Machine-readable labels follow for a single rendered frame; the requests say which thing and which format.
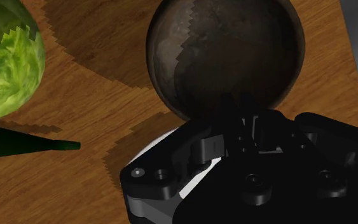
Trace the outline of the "dark green bottle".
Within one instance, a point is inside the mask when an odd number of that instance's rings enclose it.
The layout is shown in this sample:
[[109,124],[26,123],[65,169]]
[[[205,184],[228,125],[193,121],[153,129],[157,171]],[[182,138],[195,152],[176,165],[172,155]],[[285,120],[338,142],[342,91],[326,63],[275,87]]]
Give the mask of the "dark green bottle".
[[79,150],[80,148],[80,142],[47,139],[0,128],[0,157],[48,150]]

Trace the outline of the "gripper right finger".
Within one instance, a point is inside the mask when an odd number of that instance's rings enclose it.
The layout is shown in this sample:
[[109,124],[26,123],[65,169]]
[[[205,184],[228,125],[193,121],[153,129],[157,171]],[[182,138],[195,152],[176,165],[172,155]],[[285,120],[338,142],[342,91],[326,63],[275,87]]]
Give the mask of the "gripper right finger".
[[251,94],[242,94],[242,107],[249,112],[251,133],[256,146],[263,152],[277,151],[282,148],[272,141],[291,126],[299,128],[301,134],[307,137],[319,152],[338,165],[342,165],[358,172],[358,127],[339,122],[316,113],[304,112],[296,115],[294,120],[288,119],[285,124],[268,123],[269,127],[276,127],[271,134],[262,129],[259,114],[263,110]]

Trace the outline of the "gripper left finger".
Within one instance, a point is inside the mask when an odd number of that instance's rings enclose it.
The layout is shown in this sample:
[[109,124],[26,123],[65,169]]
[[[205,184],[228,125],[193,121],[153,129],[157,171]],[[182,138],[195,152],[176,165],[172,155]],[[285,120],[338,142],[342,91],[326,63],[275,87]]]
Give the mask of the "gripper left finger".
[[234,154],[242,126],[233,96],[223,94],[216,111],[187,121],[122,168],[130,224],[173,224],[181,190],[214,159]]

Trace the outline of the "green lettuce head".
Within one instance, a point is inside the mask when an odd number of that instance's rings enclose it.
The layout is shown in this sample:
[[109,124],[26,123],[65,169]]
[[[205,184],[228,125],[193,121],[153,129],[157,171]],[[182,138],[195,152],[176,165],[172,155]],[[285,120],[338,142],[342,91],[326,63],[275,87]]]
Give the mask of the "green lettuce head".
[[45,71],[37,22],[21,0],[0,0],[0,118],[23,106]]

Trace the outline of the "dark brown bowl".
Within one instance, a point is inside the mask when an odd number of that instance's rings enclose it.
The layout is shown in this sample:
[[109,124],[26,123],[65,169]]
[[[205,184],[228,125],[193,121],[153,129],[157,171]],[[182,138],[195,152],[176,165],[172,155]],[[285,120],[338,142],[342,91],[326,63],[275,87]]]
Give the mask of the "dark brown bowl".
[[291,0],[162,0],[146,38],[153,88],[183,120],[213,112],[223,93],[276,108],[304,58]]

